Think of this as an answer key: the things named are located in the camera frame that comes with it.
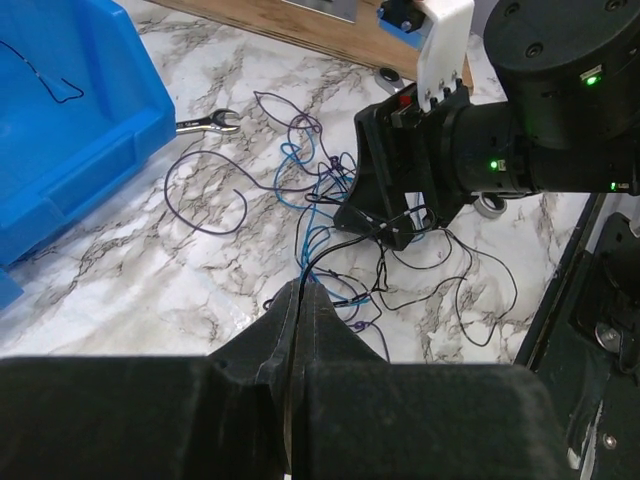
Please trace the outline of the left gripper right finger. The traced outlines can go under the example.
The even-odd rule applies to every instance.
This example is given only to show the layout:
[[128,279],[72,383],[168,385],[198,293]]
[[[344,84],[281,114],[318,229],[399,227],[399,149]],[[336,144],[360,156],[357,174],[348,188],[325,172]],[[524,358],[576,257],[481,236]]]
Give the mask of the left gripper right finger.
[[304,289],[292,372],[296,479],[568,479],[549,394],[500,364],[391,364]]

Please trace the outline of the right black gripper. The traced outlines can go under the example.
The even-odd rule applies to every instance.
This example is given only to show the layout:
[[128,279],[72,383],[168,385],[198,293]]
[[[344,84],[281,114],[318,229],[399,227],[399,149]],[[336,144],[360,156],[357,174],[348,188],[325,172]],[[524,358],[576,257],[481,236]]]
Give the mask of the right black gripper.
[[[638,194],[637,2],[500,1],[483,41],[504,101],[475,105],[459,82],[425,112],[416,81],[389,100],[411,144],[405,198],[422,194],[427,229],[482,193]],[[417,233],[411,212],[389,220],[391,234]]]

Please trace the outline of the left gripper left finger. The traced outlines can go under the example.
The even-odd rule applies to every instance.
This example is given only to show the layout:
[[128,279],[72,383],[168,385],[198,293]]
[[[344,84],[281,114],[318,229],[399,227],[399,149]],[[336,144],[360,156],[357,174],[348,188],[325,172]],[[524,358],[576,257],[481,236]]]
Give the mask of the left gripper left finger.
[[2,477],[282,478],[299,290],[206,356],[4,359]]

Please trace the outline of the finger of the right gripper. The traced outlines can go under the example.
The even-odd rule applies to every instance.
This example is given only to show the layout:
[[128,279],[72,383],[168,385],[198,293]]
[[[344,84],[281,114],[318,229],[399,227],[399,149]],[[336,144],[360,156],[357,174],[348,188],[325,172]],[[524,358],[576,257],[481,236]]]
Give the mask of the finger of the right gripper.
[[405,195],[415,179],[409,134],[391,122],[394,106],[369,106],[354,117],[357,168],[346,200],[336,211],[334,226],[363,235],[370,222],[389,221],[408,208]]

